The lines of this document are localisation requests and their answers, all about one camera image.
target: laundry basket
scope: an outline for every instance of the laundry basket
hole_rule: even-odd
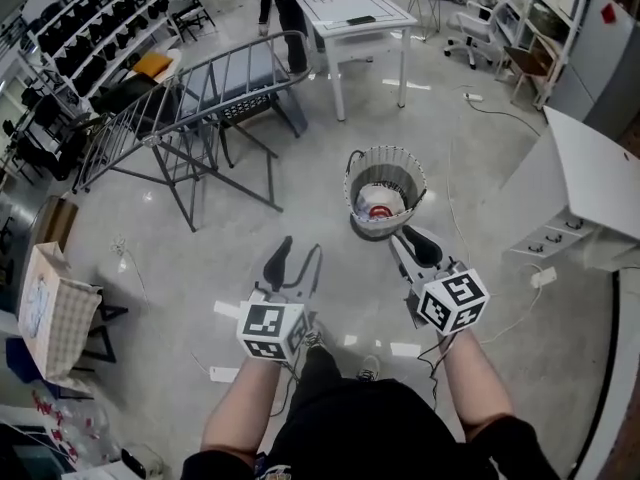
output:
[[[365,185],[380,184],[397,191],[405,210],[391,217],[358,215],[356,201]],[[351,153],[344,176],[344,197],[351,212],[351,227],[369,241],[384,240],[413,215],[427,192],[427,181],[418,160],[406,149],[376,146]]]

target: standing person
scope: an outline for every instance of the standing person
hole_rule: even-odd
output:
[[[276,7],[280,14],[280,25],[283,31],[297,30],[307,35],[307,26],[304,21],[304,13],[296,0],[276,0]],[[260,17],[258,19],[258,33],[266,36],[269,33],[269,12],[271,0],[260,1]],[[285,37],[289,47],[289,71],[301,73],[307,69],[307,57],[304,46],[298,37]]]
[[[319,333],[307,335],[305,344],[307,360],[286,423],[260,471],[256,453],[280,366],[247,358],[207,421],[201,451],[185,461],[182,480],[497,480],[489,459],[509,480],[559,480],[533,427],[513,415],[506,389],[470,330],[441,345],[449,349],[444,364],[466,443],[456,443],[412,389],[377,381],[375,357],[365,359],[356,379],[343,379]]]

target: white office chair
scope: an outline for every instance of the white office chair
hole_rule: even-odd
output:
[[[467,1],[467,8],[469,10],[484,10],[490,13],[488,20],[482,20],[475,16],[470,16],[464,12],[456,12],[449,16],[447,26],[452,30],[458,30],[462,32],[466,37],[460,39],[458,37],[449,37],[449,46],[444,49],[444,54],[449,57],[454,50],[466,50],[469,55],[469,66],[471,69],[476,69],[476,61],[474,53],[482,55],[489,65],[493,64],[493,58],[489,51],[485,51],[481,48],[476,48],[478,43],[481,44],[486,50],[493,50],[497,52],[496,36],[494,34],[496,29],[496,20],[498,13],[501,9],[509,3],[510,0],[500,0],[493,9],[484,7],[478,2],[472,0]]]

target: black pants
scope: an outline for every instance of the black pants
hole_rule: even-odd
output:
[[[300,382],[291,397],[287,421],[295,415],[300,407],[322,396],[327,391],[357,382],[359,381],[356,379],[342,378],[335,359],[324,348],[310,348],[307,350],[307,362],[302,369]]]
[[[296,0],[276,0],[276,7],[280,14],[280,26],[282,30],[297,30],[307,35],[307,25],[304,21],[304,13]],[[307,69],[307,57],[304,54],[304,46],[298,37],[285,37],[289,47],[289,69],[299,73]]]

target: red object in basket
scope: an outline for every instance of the red object in basket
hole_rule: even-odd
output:
[[[602,13],[602,19],[607,25],[611,25],[616,22],[616,11],[614,10],[613,5],[605,5],[600,12]]]
[[[391,213],[391,210],[389,210],[389,208],[387,208],[386,206],[374,206],[371,208],[371,210],[369,210],[369,217],[371,217],[372,219],[375,217],[393,217],[393,213]]]

